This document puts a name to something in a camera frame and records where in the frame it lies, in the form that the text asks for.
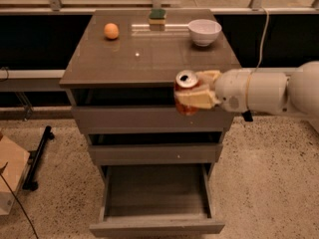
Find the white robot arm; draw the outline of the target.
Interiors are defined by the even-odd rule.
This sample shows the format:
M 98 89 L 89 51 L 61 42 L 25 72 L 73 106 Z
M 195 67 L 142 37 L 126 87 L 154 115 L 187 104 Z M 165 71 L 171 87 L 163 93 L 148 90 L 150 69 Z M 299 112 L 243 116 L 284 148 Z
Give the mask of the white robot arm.
M 318 120 L 319 62 L 306 63 L 290 73 L 181 71 L 175 77 L 174 99 L 177 108 L 188 115 L 220 107 L 246 121 L 254 113 Z

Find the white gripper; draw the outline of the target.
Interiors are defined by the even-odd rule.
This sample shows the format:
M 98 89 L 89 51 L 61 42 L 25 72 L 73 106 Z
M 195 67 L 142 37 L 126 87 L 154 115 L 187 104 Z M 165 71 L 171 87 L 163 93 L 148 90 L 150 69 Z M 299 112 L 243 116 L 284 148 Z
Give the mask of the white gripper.
M 175 97 L 184 106 L 209 110 L 220 105 L 231 113 L 245 113 L 249 70 L 230 70 L 223 74 L 218 70 L 196 72 L 203 87 L 176 91 Z

